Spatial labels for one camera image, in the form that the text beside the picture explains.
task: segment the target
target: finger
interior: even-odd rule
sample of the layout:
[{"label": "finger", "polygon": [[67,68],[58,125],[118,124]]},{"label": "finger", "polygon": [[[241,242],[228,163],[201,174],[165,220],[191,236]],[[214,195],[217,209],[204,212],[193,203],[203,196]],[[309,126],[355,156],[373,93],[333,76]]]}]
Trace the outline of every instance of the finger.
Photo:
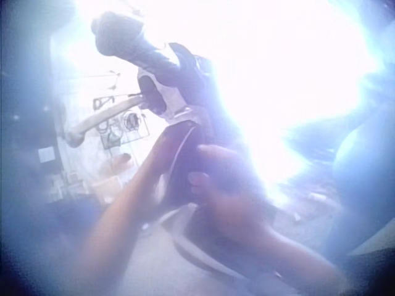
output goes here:
[{"label": "finger", "polygon": [[212,160],[234,160],[238,158],[237,152],[217,145],[199,145],[197,151],[203,157]]},{"label": "finger", "polygon": [[193,171],[188,174],[188,181],[193,186],[207,186],[210,182],[210,177],[206,173]]}]

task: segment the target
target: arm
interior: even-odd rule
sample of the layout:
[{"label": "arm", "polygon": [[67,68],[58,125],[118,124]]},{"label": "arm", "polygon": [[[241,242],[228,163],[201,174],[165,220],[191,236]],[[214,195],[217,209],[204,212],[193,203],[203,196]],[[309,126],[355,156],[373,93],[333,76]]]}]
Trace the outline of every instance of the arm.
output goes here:
[{"label": "arm", "polygon": [[251,191],[253,169],[236,152],[218,146],[198,148],[211,163],[226,165],[223,174],[238,180],[230,192],[219,189],[215,178],[205,173],[189,174],[192,190],[209,205],[216,228],[227,238],[246,246],[265,265],[274,268],[285,282],[309,295],[334,295],[341,276],[319,254],[287,239],[265,222],[264,199]]},{"label": "arm", "polygon": [[115,202],[104,212],[80,254],[77,278],[86,294],[97,294],[116,283],[126,270],[144,217],[152,208],[152,192],[170,166],[190,125],[169,126]]},{"label": "arm", "polygon": [[82,250],[79,277],[83,287],[101,290],[111,286],[123,274],[159,176],[150,155],[104,212]]},{"label": "arm", "polygon": [[342,277],[319,254],[265,226],[249,245],[262,264],[272,266],[285,282],[307,295],[337,295]]}]

